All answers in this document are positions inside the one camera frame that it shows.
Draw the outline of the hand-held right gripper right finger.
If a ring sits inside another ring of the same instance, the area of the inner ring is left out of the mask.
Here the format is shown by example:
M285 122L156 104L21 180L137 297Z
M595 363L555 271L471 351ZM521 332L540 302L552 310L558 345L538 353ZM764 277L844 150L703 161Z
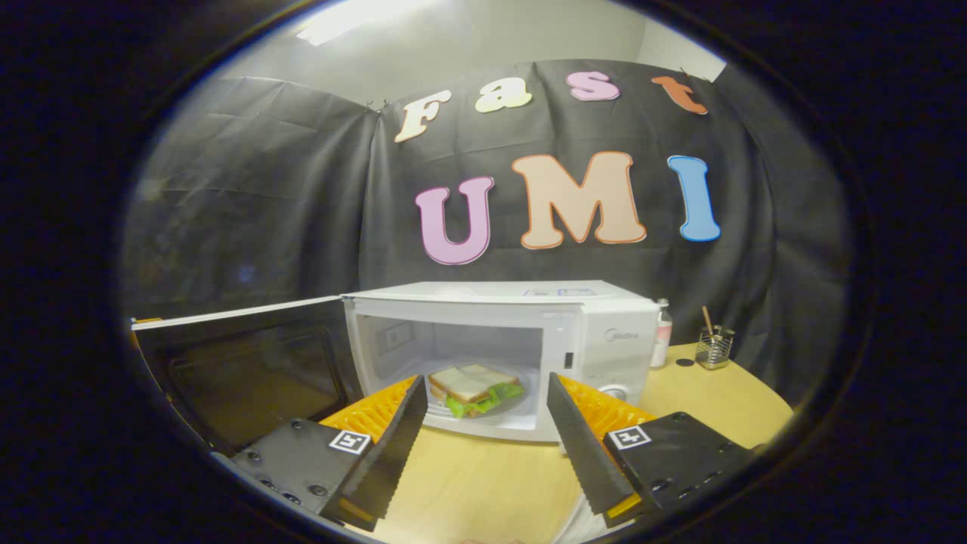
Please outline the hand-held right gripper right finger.
M649 418L556 372L546 405L591 511L608 527L653 527L697 510L755 458L684 411Z

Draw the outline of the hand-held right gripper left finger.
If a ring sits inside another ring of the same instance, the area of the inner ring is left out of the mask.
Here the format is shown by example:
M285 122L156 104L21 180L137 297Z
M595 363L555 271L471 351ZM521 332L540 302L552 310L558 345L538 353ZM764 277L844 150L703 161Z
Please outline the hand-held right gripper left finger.
M321 422L284 422L229 457L227 469L311 522L372 530L388 513L427 409L424 376L410 376Z

